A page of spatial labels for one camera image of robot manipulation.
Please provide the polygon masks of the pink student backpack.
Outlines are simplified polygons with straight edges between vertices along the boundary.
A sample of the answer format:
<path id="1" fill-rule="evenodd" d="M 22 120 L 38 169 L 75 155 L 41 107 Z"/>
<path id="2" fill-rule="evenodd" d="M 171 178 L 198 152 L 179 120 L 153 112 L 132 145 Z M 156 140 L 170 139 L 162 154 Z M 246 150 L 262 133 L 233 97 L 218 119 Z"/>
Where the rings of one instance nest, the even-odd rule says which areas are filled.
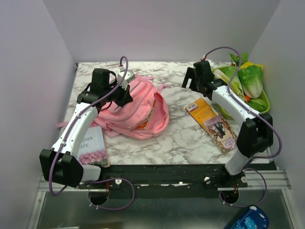
<path id="1" fill-rule="evenodd" d="M 135 75 L 135 79 L 129 83 L 130 95 L 133 98 L 131 103 L 123 107 L 114 102 L 105 102 L 103 106 L 96 104 L 94 107 L 85 104 L 84 114 L 80 114 L 82 108 L 77 109 L 74 116 L 77 122 L 74 125 L 60 123 L 59 126 L 64 126 L 70 132 L 68 137 L 72 137 L 82 129 L 87 130 L 95 126 L 104 129 L 109 137 L 122 134 L 145 140 L 160 135 L 169 123 L 169 109 L 161 95 L 161 90 L 166 86 L 163 84 L 156 87 L 151 79 L 151 76 Z M 155 99 L 156 105 L 147 127 L 137 129 L 150 113 Z"/>

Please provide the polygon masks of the orange Treehouse book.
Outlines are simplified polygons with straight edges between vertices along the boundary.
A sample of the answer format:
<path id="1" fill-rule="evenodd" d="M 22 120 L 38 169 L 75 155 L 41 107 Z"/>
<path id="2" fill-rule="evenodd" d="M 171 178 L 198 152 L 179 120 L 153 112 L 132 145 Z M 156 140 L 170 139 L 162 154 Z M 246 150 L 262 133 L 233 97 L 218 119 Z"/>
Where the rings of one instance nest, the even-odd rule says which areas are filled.
<path id="1" fill-rule="evenodd" d="M 156 105 L 156 99 L 154 100 L 153 102 L 153 105 L 152 105 L 152 109 L 150 111 L 150 113 L 148 114 L 148 116 L 144 119 L 144 121 L 142 123 L 140 123 L 138 126 L 137 126 L 137 129 L 145 129 L 149 123 L 149 120 L 151 118 L 151 115 L 153 113 L 153 110 L 155 108 L 155 105 Z"/>

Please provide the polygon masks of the brown illustrated notebook packet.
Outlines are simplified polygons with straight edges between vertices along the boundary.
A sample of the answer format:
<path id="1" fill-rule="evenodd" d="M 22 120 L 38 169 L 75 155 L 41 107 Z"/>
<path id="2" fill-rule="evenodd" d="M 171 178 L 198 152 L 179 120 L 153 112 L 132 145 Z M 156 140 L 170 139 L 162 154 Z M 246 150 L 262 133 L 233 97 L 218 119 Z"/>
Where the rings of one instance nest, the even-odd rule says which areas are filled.
<path id="1" fill-rule="evenodd" d="M 223 154 L 235 149 L 237 135 L 222 115 L 207 120 L 203 125 Z"/>

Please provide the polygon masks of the orange card packet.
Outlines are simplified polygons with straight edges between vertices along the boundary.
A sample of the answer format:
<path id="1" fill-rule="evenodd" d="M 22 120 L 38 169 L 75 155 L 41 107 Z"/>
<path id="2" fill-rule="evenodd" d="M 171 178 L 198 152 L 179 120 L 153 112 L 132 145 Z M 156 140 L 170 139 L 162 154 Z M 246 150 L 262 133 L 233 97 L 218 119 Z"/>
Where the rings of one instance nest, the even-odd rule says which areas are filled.
<path id="1" fill-rule="evenodd" d="M 210 119 L 219 117 L 224 121 L 224 117 L 221 114 L 218 114 L 214 109 L 203 99 L 199 98 L 195 102 L 188 105 L 186 111 L 192 116 L 192 118 L 206 131 L 208 128 L 204 125 L 205 122 L 208 122 Z"/>

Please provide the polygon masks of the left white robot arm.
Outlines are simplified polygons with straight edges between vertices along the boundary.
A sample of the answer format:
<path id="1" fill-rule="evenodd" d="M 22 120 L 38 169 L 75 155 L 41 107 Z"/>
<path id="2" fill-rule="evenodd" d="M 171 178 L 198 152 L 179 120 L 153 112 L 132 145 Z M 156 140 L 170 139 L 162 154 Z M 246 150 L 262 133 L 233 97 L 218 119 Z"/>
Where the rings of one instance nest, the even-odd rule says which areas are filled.
<path id="1" fill-rule="evenodd" d="M 87 182 L 94 188 L 102 188 L 106 177 L 97 165 L 82 165 L 78 152 L 87 130 L 106 103 L 123 107 L 132 102 L 130 86 L 126 78 L 127 69 L 118 74 L 97 68 L 92 72 L 91 83 L 78 95 L 71 120 L 51 149 L 43 149 L 39 159 L 43 176 L 49 185 L 57 183 L 66 187 L 77 187 Z"/>

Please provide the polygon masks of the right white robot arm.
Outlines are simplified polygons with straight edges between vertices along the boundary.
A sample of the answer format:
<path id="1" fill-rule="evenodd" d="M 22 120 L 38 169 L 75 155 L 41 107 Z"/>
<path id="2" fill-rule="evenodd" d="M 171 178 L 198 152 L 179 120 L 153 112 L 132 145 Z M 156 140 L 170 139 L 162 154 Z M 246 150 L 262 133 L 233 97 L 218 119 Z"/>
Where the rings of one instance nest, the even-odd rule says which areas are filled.
<path id="1" fill-rule="evenodd" d="M 261 114 L 252 109 L 243 100 L 229 91 L 227 83 L 215 79 L 208 61 L 199 61 L 186 70 L 182 87 L 188 81 L 192 91 L 201 93 L 224 108 L 240 127 L 237 137 L 238 151 L 225 163 L 225 172 L 219 175 L 220 183 L 230 187 L 236 182 L 236 175 L 257 153 L 265 151 L 273 144 L 273 119 L 268 114 Z"/>

